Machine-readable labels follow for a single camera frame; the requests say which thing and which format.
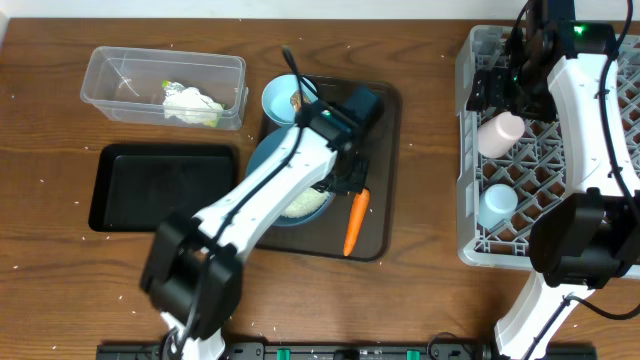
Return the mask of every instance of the wood grain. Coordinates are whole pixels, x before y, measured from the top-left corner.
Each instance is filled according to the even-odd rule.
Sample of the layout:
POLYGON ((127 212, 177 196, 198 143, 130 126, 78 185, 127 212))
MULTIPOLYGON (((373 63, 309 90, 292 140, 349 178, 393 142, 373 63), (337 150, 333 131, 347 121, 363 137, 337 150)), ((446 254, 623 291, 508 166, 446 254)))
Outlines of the wood grain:
MULTIPOLYGON (((401 92, 391 248, 380 264, 254 252, 227 331, 272 342, 489 335, 527 274, 468 267, 456 254, 454 60, 482 23, 12 20, 0 55, 0 358, 91 359, 101 342, 165 333, 138 290, 151 235, 105 235, 87 225, 100 150, 114 142, 225 143, 244 169, 262 89, 287 71, 281 44, 293 47, 304 72, 388 82, 401 92), (106 119, 79 97, 102 45, 243 57, 251 89, 245 125, 217 132, 106 119)), ((593 302, 626 311, 640 301, 638 288, 615 280, 593 302)), ((602 359, 635 359, 638 337, 637 321, 578 308, 555 340, 593 342, 602 359)))

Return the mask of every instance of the orange carrot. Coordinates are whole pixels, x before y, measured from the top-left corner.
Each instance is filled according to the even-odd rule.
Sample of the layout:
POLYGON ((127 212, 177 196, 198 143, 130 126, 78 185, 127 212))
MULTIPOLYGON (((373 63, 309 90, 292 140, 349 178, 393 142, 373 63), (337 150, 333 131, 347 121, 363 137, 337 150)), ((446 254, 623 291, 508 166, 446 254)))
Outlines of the orange carrot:
POLYGON ((344 256, 349 256, 353 251, 353 248, 358 242, 358 235, 360 234, 360 227, 362 226, 362 220, 367 213, 369 207, 369 194, 368 189, 363 189, 362 194, 356 194, 353 198, 353 205, 351 205, 351 216, 349 216, 349 228, 347 229, 347 238, 344 240, 344 256))

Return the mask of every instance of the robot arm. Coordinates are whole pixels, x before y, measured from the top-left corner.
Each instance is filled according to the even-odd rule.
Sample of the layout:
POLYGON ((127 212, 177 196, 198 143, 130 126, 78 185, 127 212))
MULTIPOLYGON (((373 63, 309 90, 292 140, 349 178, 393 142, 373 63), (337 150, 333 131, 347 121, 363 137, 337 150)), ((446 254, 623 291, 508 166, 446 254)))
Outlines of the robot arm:
MULTIPOLYGON (((194 216, 201 221, 198 226, 199 232, 208 238, 213 238, 231 209, 271 174, 282 161, 285 161, 300 132, 302 132, 300 144, 289 161, 289 166, 283 168, 251 197, 217 242, 217 246, 224 248, 231 245, 237 249, 235 257, 242 263, 247 260, 262 234, 282 211, 303 191, 329 175, 335 164, 337 151, 328 147, 327 139, 310 128, 292 127, 278 149, 240 185, 194 216)), ((169 329, 177 329, 178 335, 182 336, 184 331, 182 322, 170 312, 163 312, 161 316, 169 329)), ((225 343, 218 329, 206 339, 187 339, 183 349, 183 359, 214 360, 222 355, 224 349, 225 343)))
MULTIPOLYGON (((478 88, 467 103, 468 110, 497 106, 541 121, 553 121, 557 113, 562 129, 564 200, 534 224, 529 256, 535 272, 495 327, 497 350, 513 359, 544 357, 549 340, 577 306, 564 299, 586 299, 623 276, 640 254, 636 221, 611 176, 601 122, 600 79, 615 48, 613 28, 575 21, 573 1, 531 0, 527 6, 526 42, 515 28, 507 41, 510 68, 476 74, 478 88), (502 94, 495 96, 495 89, 502 94)), ((614 156, 633 192, 640 190, 640 180, 623 135, 617 71, 614 61, 604 96, 614 156)))
MULTIPOLYGON (((596 54, 580 54, 577 59, 563 57, 548 77, 549 91, 558 110, 561 128, 570 129, 562 133, 567 164, 565 198, 573 193, 584 194, 589 188, 598 188, 606 196, 622 196, 618 184, 609 176, 611 165, 595 97, 605 61, 606 55, 596 54)), ((608 119, 616 157, 623 167, 622 175, 627 186, 634 191, 640 189, 640 179, 633 170, 625 146, 616 96, 616 74, 617 65, 614 63, 607 76, 606 87, 611 94, 607 96, 608 119)), ((498 350, 513 359, 523 358, 532 339, 540 334, 565 297, 573 295, 586 299, 593 292, 594 289, 585 284, 561 283, 551 287, 542 273, 532 272, 514 306, 496 325, 498 350)), ((551 337, 577 305, 573 302, 562 310, 546 335, 538 339, 532 359, 544 357, 551 337)))
POLYGON ((233 191, 192 219, 174 214, 158 227, 140 287, 171 329, 163 359, 215 360, 223 353, 220 328, 240 301, 244 263, 297 196, 311 186, 362 191, 367 162, 356 152, 382 103, 361 86, 337 107, 305 105, 297 122, 308 126, 290 128, 233 191))

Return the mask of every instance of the gray dish rack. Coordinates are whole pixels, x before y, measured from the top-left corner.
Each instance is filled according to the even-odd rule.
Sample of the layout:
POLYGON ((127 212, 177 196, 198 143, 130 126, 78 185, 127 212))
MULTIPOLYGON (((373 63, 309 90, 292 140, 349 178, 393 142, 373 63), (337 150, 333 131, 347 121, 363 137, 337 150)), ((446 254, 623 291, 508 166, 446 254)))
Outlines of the gray dish rack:
MULTIPOLYGON (((526 120, 525 135, 502 158, 478 153, 477 131, 496 109, 465 110, 476 69, 507 67, 504 42, 510 27, 476 26, 456 59, 456 114, 460 121, 460 175, 456 185, 458 255, 468 265, 532 270, 528 258, 533 223, 561 200, 565 161, 560 123, 526 120), (480 194, 494 184, 518 194, 518 208, 509 221, 492 229, 477 223, 480 194)), ((627 147, 640 175, 640 37, 627 36, 618 58, 618 103, 627 147)), ((626 277, 640 279, 640 265, 626 277)))

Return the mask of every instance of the blue bowl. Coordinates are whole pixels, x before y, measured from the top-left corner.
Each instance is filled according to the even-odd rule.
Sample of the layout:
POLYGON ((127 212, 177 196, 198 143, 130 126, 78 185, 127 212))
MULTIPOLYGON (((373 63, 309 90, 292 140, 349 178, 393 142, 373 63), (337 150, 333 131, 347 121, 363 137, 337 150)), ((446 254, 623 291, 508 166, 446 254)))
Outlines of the blue bowl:
MULTIPOLYGON (((269 158, 269 156, 271 156, 271 154, 278 148, 280 143, 282 143, 282 140, 284 140, 284 137, 287 135, 287 131, 289 131, 288 128, 278 129, 269 134, 269 136, 264 138, 264 140, 262 140, 262 142, 256 148, 256 151, 254 151, 253 155, 251 155, 251 159, 249 159, 249 165, 247 166, 246 173, 247 176, 249 176, 249 174, 251 174, 255 169, 258 168, 258 166, 262 165, 262 163, 265 162, 269 158)), ((331 202, 333 201, 335 196, 336 194, 331 193, 327 201, 325 201, 324 204, 320 206, 320 208, 318 208, 318 210, 309 215, 301 216, 299 218, 288 218, 285 216, 280 216, 276 219, 273 225, 287 227, 306 224, 322 215, 322 213, 327 210, 329 205, 331 205, 331 202)))
MULTIPOLYGON (((309 80, 306 81, 316 90, 309 80)), ((291 97, 296 91, 298 91, 298 79, 295 75, 289 74, 271 80, 262 92, 262 109, 280 127, 291 127, 295 124, 296 113, 291 106, 291 97)), ((311 102, 318 100, 304 85, 302 85, 302 92, 311 102)))

